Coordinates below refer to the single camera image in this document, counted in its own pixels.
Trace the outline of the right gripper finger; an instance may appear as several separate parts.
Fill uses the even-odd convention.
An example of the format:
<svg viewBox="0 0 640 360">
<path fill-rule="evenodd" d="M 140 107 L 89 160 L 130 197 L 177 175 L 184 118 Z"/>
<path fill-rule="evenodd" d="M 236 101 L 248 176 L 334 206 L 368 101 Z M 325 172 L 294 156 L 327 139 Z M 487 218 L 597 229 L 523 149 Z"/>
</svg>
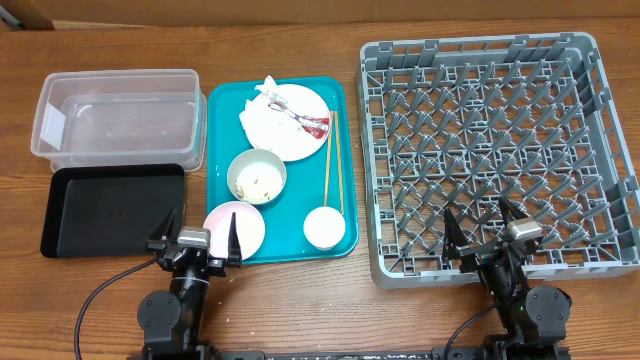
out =
<svg viewBox="0 0 640 360">
<path fill-rule="evenodd" d="M 528 215 L 518 206 L 511 202 L 507 196 L 501 195 L 498 199 L 498 205 L 502 216 L 503 223 L 508 225 L 511 221 L 527 218 Z"/>
<path fill-rule="evenodd" d="M 469 245 L 469 241 L 462 231 L 456 217 L 450 209 L 445 209 L 443 213 L 445 223 L 445 235 L 443 239 L 443 249 L 449 250 L 453 247 L 464 247 Z"/>
</svg>

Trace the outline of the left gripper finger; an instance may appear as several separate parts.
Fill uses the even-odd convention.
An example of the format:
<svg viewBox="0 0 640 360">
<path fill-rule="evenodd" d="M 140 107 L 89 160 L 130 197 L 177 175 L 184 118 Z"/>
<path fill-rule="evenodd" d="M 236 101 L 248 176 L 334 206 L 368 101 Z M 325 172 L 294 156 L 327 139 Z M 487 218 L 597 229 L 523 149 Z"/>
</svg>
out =
<svg viewBox="0 0 640 360">
<path fill-rule="evenodd" d="M 174 224 L 175 212 L 176 209 L 169 211 L 168 215 L 149 236 L 150 241 L 163 241 L 170 237 Z"/>
<path fill-rule="evenodd" d="M 228 262 L 241 262 L 242 261 L 242 253 L 241 246 L 237 234 L 236 227 L 236 213 L 233 212 L 230 220 L 230 227 L 228 233 Z"/>
</svg>

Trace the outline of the pink small bowl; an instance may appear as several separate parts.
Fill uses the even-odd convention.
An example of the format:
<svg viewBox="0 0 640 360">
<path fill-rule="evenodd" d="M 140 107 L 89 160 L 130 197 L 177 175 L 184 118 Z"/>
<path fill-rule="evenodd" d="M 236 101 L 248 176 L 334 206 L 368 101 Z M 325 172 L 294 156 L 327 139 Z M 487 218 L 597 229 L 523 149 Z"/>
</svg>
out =
<svg viewBox="0 0 640 360">
<path fill-rule="evenodd" d="M 247 260 L 261 247 L 266 228 L 260 212 L 252 205 L 241 201 L 223 203 L 212 210 L 205 219 L 203 227 L 211 232 L 209 251 L 214 257 L 228 256 L 232 214 L 236 215 L 236 233 L 242 259 Z"/>
</svg>

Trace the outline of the pile of rice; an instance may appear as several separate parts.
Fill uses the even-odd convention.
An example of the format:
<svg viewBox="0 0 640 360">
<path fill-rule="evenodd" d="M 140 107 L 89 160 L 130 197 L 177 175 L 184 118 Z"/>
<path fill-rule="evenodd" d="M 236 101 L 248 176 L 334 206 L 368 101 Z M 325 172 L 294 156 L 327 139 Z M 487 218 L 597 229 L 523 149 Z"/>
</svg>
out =
<svg viewBox="0 0 640 360">
<path fill-rule="evenodd" d="M 283 177 L 276 167 L 255 162 L 240 171 L 236 179 L 236 195 L 251 204 L 264 204 L 274 199 L 283 186 Z"/>
</svg>

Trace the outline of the grey bowl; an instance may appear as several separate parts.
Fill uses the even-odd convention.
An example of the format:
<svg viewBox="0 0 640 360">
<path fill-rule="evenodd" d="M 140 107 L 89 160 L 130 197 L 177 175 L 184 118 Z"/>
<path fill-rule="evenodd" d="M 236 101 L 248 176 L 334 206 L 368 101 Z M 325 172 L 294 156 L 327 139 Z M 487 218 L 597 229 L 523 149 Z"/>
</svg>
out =
<svg viewBox="0 0 640 360">
<path fill-rule="evenodd" d="M 284 190 L 287 170 L 273 152 L 249 149 L 234 158 L 227 171 L 227 185 L 239 201 L 266 205 Z"/>
</svg>

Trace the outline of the white paper cup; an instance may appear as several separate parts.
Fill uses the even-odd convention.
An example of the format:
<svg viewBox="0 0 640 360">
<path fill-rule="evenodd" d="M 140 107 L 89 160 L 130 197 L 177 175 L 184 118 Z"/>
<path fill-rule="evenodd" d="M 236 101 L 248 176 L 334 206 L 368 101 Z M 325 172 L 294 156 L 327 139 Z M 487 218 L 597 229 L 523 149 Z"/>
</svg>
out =
<svg viewBox="0 0 640 360">
<path fill-rule="evenodd" d="M 307 241 L 319 250 L 334 248 L 344 237 L 346 222 L 343 215 L 328 206 L 312 210 L 305 218 L 303 233 Z"/>
</svg>

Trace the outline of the white napkin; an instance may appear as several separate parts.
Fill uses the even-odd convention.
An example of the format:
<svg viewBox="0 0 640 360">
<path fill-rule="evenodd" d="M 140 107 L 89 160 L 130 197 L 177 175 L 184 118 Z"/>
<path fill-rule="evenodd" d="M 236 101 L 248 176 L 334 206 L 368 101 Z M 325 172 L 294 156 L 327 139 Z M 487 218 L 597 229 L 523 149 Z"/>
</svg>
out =
<svg viewBox="0 0 640 360">
<path fill-rule="evenodd" d="M 283 142 L 286 122 L 282 113 L 270 107 L 270 96 L 276 88 L 275 80 L 267 76 L 263 83 L 255 86 L 259 94 L 245 102 L 245 108 L 239 115 L 245 135 L 254 148 L 275 150 Z"/>
</svg>

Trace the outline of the large white plate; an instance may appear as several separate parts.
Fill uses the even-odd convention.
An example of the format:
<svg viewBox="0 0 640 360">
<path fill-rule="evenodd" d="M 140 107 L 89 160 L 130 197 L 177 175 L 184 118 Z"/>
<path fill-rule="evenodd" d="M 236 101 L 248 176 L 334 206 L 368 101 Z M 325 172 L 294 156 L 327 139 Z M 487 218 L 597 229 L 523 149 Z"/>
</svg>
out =
<svg viewBox="0 0 640 360">
<path fill-rule="evenodd" d="M 278 84 L 276 91 L 284 97 L 296 114 L 313 117 L 329 116 L 330 111 L 325 101 L 308 87 L 297 84 Z M 296 120 L 282 114 L 287 128 L 283 142 L 275 150 L 269 151 L 279 156 L 283 162 L 307 158 L 324 145 L 326 136 L 323 139 L 315 139 Z"/>
</svg>

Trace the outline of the red sauce packet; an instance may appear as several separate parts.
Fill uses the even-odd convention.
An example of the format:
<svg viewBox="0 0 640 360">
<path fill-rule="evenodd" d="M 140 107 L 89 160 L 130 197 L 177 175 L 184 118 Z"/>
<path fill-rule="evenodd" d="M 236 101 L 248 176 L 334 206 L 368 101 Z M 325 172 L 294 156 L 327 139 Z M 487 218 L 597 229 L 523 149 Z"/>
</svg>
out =
<svg viewBox="0 0 640 360">
<path fill-rule="evenodd" d="M 299 117 L 301 127 L 315 139 L 323 139 L 330 131 L 330 118 Z"/>
</svg>

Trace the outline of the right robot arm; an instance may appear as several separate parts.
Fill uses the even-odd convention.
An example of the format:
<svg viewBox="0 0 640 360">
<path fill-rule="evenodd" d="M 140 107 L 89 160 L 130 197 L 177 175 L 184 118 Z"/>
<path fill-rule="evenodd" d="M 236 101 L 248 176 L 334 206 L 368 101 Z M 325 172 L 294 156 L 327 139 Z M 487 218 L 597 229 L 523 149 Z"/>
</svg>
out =
<svg viewBox="0 0 640 360">
<path fill-rule="evenodd" d="M 544 231 L 531 216 L 507 197 L 499 198 L 504 224 L 501 237 L 473 247 L 453 212 L 443 213 L 445 234 L 442 258 L 458 260 L 462 273 L 476 273 L 493 304 L 461 324 L 448 339 L 442 357 L 454 357 L 453 343 L 467 327 L 495 310 L 504 333 L 488 335 L 474 351 L 478 359 L 568 359 L 558 343 L 566 338 L 572 299 L 565 291 L 546 285 L 532 287 L 523 270 L 527 258 L 541 245 Z"/>
</svg>

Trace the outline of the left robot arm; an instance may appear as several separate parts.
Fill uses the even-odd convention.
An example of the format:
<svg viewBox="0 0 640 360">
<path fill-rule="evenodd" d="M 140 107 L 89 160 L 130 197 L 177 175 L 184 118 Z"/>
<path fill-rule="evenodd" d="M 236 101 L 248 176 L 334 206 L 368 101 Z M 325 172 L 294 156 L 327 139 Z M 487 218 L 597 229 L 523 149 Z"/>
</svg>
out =
<svg viewBox="0 0 640 360">
<path fill-rule="evenodd" d="M 205 228 L 183 227 L 173 233 L 175 213 L 151 233 L 146 246 L 154 260 L 171 274 L 167 290 L 147 295 L 139 305 L 137 320 L 144 332 L 143 359 L 221 359 L 213 345 L 199 338 L 205 301 L 212 277 L 224 277 L 229 267 L 242 264 L 232 215 L 228 231 L 228 255 L 215 257 L 210 251 L 211 232 Z"/>
</svg>

